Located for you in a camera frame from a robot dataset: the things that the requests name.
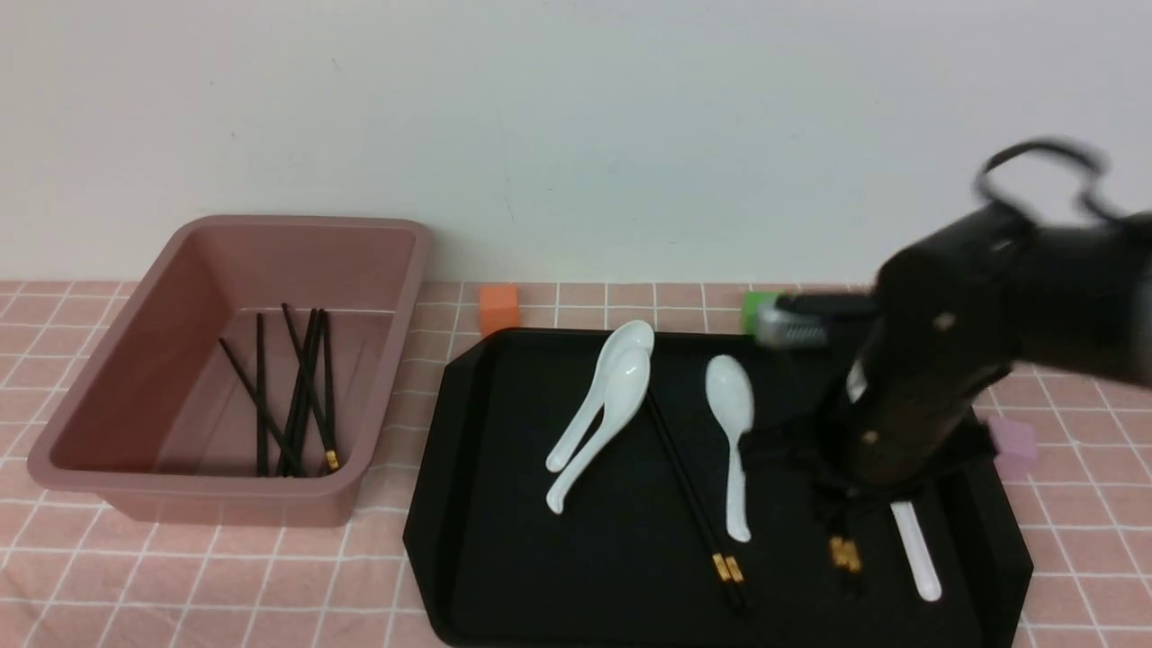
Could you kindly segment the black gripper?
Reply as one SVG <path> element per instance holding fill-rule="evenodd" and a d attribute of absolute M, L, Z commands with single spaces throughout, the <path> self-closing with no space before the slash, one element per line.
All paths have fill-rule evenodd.
<path fill-rule="evenodd" d="M 1034 238 L 1034 220 L 990 205 L 893 255 L 847 309 L 819 292 L 758 302 L 751 333 L 775 352 L 823 351 L 869 330 L 814 410 L 738 443 L 745 470 L 803 474 L 831 511 L 903 500 L 953 470 L 940 449 L 1011 369 L 1005 284 Z"/>

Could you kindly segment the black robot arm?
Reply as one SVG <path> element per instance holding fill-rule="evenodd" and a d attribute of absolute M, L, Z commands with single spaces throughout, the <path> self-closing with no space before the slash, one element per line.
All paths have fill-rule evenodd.
<path fill-rule="evenodd" d="M 758 297 L 744 329 L 776 352 L 852 351 L 814 409 L 742 438 L 744 468 L 892 500 L 995 455 L 971 409 L 1013 366 L 1149 387 L 1149 213 L 1049 227 L 990 205 L 893 255 L 867 295 Z"/>

